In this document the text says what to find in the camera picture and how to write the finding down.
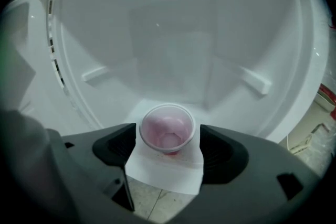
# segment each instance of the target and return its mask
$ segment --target clear plastic cup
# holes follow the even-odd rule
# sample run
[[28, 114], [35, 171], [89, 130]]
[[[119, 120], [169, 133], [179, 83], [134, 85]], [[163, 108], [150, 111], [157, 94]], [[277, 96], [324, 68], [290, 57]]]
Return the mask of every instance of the clear plastic cup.
[[195, 121], [189, 111], [176, 104], [163, 104], [150, 110], [140, 125], [146, 145], [167, 155], [176, 154], [193, 138]]

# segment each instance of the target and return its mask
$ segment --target plastic cup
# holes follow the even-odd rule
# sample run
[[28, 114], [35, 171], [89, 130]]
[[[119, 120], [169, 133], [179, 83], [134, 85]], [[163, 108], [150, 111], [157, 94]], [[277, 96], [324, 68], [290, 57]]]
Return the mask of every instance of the plastic cup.
[[140, 125], [147, 146], [167, 155], [176, 154], [193, 138], [195, 121], [185, 108], [163, 104], [150, 110]]

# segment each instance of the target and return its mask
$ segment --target cup rim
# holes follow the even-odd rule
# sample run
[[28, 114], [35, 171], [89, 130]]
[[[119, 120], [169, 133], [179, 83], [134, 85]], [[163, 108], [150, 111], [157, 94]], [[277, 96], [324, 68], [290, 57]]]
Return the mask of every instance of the cup rim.
[[[143, 135], [142, 135], [142, 130], [141, 130], [141, 126], [142, 126], [142, 123], [143, 121], [148, 117], [148, 115], [150, 115], [152, 112], [154, 112], [155, 110], [159, 109], [159, 108], [162, 108], [162, 107], [166, 107], [166, 106], [173, 106], [175, 108], [179, 108], [181, 110], [183, 110], [190, 118], [192, 124], [193, 124], [193, 128], [192, 128], [192, 131], [191, 131], [191, 134], [190, 134], [190, 137], [184, 141], [181, 145], [179, 146], [176, 146], [176, 147], [172, 147], [172, 148], [169, 148], [168, 150], [167, 149], [164, 149], [162, 147], [158, 147], [158, 146], [154, 146], [152, 145], [151, 143], [147, 142]], [[163, 152], [163, 153], [170, 153], [170, 152], [175, 152], [175, 151], [179, 151], [181, 148], [183, 148], [186, 144], [188, 144], [191, 139], [194, 137], [195, 135], [195, 131], [196, 131], [196, 124], [195, 124], [195, 119], [194, 117], [191, 115], [191, 113], [189, 112], [188, 109], [184, 108], [183, 106], [181, 105], [178, 105], [178, 104], [170, 104], [170, 103], [166, 103], [166, 104], [161, 104], [161, 105], [158, 105], [158, 106], [155, 106], [153, 108], [151, 108], [147, 113], [146, 115], [143, 117], [142, 121], [141, 121], [141, 124], [139, 126], [139, 132], [140, 132], [140, 136], [141, 136], [141, 139], [142, 141], [147, 145], [149, 146], [150, 148], [156, 150], [156, 151], [159, 151], [159, 152]]]

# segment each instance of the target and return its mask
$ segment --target floor tile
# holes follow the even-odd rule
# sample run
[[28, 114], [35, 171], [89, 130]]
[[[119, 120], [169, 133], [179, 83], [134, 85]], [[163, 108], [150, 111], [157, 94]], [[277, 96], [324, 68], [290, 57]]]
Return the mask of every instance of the floor tile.
[[195, 196], [163, 190], [148, 219], [156, 223], [165, 223], [176, 216]]
[[149, 186], [131, 177], [128, 177], [128, 185], [135, 207], [134, 213], [147, 219], [158, 200], [161, 189]]
[[335, 147], [336, 126], [329, 133], [320, 127], [313, 134], [310, 146], [296, 156], [322, 178], [334, 158]]

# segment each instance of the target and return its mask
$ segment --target red object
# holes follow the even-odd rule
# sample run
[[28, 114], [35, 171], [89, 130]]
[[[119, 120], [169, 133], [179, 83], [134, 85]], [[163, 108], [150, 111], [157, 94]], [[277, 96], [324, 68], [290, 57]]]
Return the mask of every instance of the red object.
[[174, 151], [174, 152], [169, 152], [169, 153], [164, 152], [163, 154], [164, 154], [164, 155], [176, 155], [178, 152], [179, 152], [179, 151]]
[[[324, 92], [334, 103], [336, 103], [336, 94], [334, 94], [328, 87], [321, 84], [320, 90]], [[336, 108], [331, 111], [330, 116], [332, 116], [332, 118], [336, 120]]]

